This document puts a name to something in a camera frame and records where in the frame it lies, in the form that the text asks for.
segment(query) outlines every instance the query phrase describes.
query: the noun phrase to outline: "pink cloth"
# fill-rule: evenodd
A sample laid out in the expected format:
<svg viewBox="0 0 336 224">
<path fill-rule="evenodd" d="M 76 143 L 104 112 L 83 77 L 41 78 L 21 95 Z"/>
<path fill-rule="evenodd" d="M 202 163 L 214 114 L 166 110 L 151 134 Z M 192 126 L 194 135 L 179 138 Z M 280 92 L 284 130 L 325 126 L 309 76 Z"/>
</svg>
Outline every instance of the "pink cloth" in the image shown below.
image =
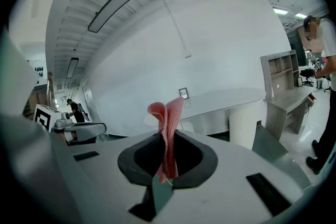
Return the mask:
<svg viewBox="0 0 336 224">
<path fill-rule="evenodd" d="M 160 177 L 160 183 L 164 183 L 166 178 L 175 179 L 178 177 L 174 158 L 174 132 L 181 118 L 183 102 L 183 97 L 179 97 L 170 101 L 167 105 L 152 103 L 147 109 L 148 113 L 158 119 L 159 131 L 161 131 L 166 144 L 163 162 L 156 172 Z"/>
</svg>

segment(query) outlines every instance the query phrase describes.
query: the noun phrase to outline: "black cap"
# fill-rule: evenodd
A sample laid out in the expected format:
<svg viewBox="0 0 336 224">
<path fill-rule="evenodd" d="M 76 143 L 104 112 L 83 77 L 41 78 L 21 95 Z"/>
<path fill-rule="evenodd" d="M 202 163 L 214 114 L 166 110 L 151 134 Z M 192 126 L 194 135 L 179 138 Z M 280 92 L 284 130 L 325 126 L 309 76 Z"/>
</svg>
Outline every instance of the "black cap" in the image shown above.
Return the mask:
<svg viewBox="0 0 336 224">
<path fill-rule="evenodd" d="M 306 32 L 310 31 L 309 23 L 314 17 L 308 15 L 304 20 L 303 20 L 303 27 Z"/>
</svg>

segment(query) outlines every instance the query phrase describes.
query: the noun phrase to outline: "brick wall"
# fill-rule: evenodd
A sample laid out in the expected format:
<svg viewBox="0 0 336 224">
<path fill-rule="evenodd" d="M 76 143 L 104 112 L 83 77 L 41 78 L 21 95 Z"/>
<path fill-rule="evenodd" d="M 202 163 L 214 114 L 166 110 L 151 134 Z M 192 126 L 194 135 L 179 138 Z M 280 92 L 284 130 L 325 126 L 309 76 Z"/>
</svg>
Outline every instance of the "brick wall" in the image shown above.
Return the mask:
<svg viewBox="0 0 336 224">
<path fill-rule="evenodd" d="M 312 50 L 314 52 L 322 52 L 322 42 L 318 39 L 312 39 L 308 41 L 304 34 L 303 27 L 298 28 L 299 37 L 305 50 Z"/>
</svg>

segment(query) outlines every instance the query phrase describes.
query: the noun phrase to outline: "person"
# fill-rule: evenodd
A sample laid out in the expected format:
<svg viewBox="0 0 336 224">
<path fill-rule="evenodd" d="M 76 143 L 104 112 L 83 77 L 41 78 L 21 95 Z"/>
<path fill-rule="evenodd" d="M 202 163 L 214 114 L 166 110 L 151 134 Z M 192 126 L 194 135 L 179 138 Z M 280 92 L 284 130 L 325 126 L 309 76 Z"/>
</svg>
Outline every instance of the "person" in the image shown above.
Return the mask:
<svg viewBox="0 0 336 224">
<path fill-rule="evenodd" d="M 68 99 L 67 100 L 68 105 L 71 106 L 72 112 L 69 114 L 70 116 L 75 116 L 76 121 L 79 122 L 85 122 L 84 116 L 82 113 L 78 111 L 78 104 L 73 102 L 73 100 Z"/>
<path fill-rule="evenodd" d="M 307 16 L 304 19 L 303 26 L 311 39 L 319 38 L 321 40 L 328 60 L 322 69 L 315 70 L 315 77 L 320 79 L 330 75 L 331 78 L 330 109 L 327 125 L 320 141 L 313 140 L 312 142 L 317 158 L 307 157 L 306 159 L 308 167 L 317 175 L 326 163 L 336 142 L 336 132 L 333 126 L 333 120 L 336 119 L 336 28 L 330 20 L 317 19 L 312 16 Z"/>
</svg>

